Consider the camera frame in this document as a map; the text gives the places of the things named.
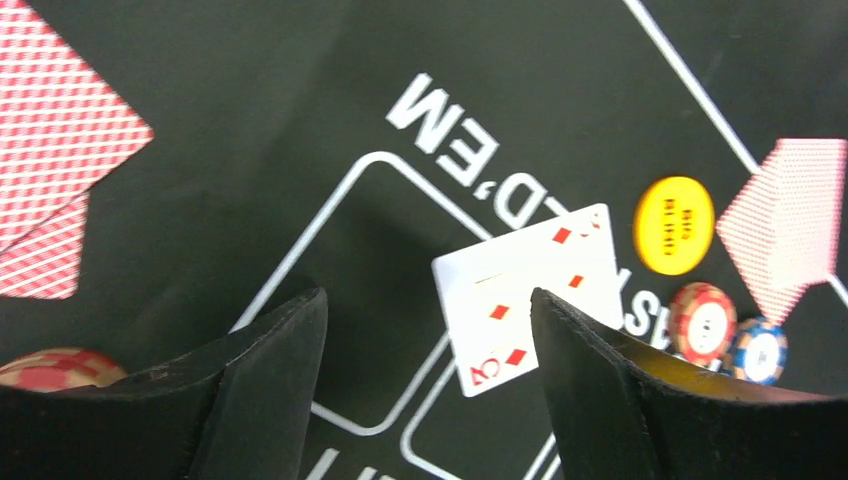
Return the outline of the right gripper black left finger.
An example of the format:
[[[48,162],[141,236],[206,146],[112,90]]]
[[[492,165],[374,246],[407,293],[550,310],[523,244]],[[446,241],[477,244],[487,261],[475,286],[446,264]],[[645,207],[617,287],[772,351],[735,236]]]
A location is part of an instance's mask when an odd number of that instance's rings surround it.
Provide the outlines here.
[[[5,479],[294,479],[324,348],[314,288],[105,387],[1,391]]]

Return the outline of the orange big blind button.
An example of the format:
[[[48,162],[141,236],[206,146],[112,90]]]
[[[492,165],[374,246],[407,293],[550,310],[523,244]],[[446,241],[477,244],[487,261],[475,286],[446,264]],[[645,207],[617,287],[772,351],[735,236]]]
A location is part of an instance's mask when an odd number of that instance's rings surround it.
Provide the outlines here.
[[[686,176],[657,180],[641,196],[633,216],[635,250],[650,270],[679,276],[698,266],[715,231],[715,210],[706,188]]]

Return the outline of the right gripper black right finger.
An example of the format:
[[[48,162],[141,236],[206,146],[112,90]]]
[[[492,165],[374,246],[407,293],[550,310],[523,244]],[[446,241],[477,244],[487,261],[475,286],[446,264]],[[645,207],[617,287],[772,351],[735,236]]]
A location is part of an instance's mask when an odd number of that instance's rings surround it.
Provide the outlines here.
[[[735,379],[611,329],[553,293],[532,334],[568,479],[843,479],[847,401]]]

